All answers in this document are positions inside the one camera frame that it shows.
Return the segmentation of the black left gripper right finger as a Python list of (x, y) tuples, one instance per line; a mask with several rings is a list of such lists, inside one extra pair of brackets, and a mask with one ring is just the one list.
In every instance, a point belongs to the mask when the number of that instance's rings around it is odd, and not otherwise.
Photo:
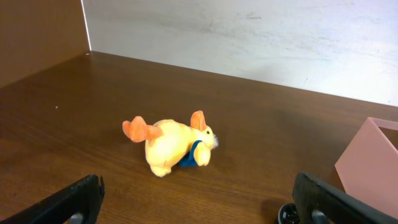
[(292, 196), (301, 223), (397, 224), (396, 218), (305, 172), (297, 174)]

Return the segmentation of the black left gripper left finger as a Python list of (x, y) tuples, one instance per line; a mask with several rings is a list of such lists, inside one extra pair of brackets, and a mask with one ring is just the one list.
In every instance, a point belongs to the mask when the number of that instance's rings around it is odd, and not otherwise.
[(65, 223), (73, 215), (95, 224), (105, 195), (103, 177), (90, 174), (1, 221), (1, 224)]

